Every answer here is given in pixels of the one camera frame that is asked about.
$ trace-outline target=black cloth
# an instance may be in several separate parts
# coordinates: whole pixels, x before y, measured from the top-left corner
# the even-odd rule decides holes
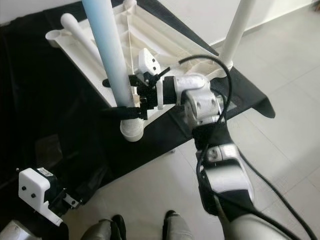
[[[122,3],[121,0],[111,2],[113,6]],[[216,54],[158,1],[138,0],[137,3]],[[50,171],[76,195],[81,194],[79,187],[90,182],[92,173],[99,168],[106,169],[101,180],[103,186],[192,138],[181,117],[183,109],[174,107],[148,125],[140,141],[126,141],[120,133],[120,121],[101,116],[100,110],[108,106],[99,94],[67,56],[60,49],[52,48],[45,39],[47,32],[62,29],[63,13],[71,13],[78,21],[86,18],[82,3],[76,2],[19,17],[0,29],[3,116],[0,127],[4,143],[0,151],[0,199],[3,189],[17,184],[16,168],[39,167],[35,160],[35,142],[47,136],[58,135],[63,155]],[[249,108],[274,117],[265,94],[235,68],[231,75],[234,80],[232,102],[236,107],[228,112],[228,118]],[[224,94],[228,92],[226,83],[225,80],[212,81]],[[9,214],[11,208],[5,204],[7,202],[0,205],[6,207],[5,212]]]

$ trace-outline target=tiled floor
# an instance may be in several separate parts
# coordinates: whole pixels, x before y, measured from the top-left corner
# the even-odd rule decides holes
[[[235,67],[265,92],[276,112],[254,110],[228,127],[248,160],[282,192],[320,238],[320,13],[307,8],[242,38]],[[79,239],[99,219],[124,216],[128,239],[161,239],[163,217],[174,209],[196,240],[223,239],[218,219],[202,207],[193,141],[100,189],[64,220]],[[250,170],[255,205],[303,239],[307,235],[274,193]]]

